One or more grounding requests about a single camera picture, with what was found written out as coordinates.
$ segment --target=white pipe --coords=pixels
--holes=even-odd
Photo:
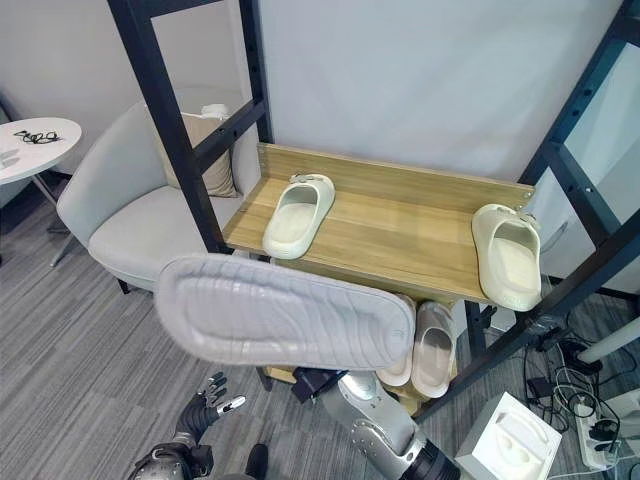
[[[598,343],[591,345],[578,355],[578,360],[585,363],[593,363],[615,352],[620,347],[624,347],[627,343],[631,343],[638,337],[640,337],[640,317],[627,323],[624,327],[616,330]]]

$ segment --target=power adapter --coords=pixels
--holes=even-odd
[[[527,385],[533,392],[534,398],[541,399],[553,395],[553,385],[544,377],[535,377],[527,380]]]

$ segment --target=metal rack post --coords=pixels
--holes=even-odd
[[[240,0],[245,52],[253,99],[204,139],[195,149],[180,108],[151,20],[220,0],[108,0],[129,61],[171,161],[189,210],[209,252],[231,253],[225,244],[202,174],[257,122],[261,141],[271,142],[271,123],[262,55],[257,0]]]

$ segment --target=white table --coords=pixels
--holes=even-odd
[[[21,130],[43,134],[56,132],[60,140],[43,144],[27,143],[14,135]],[[55,207],[57,199],[40,177],[40,173],[64,160],[81,136],[80,125],[64,118],[30,118],[0,125],[0,185],[32,177],[36,186]],[[52,267],[64,256],[73,240],[73,235],[69,233],[53,257]]]

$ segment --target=wooden shelf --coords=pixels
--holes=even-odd
[[[487,203],[526,205],[533,188],[337,155],[259,145],[262,179],[224,229],[264,253],[262,234],[291,175],[320,173],[336,199],[309,251],[285,266],[416,299],[490,303],[480,289],[471,217]]]

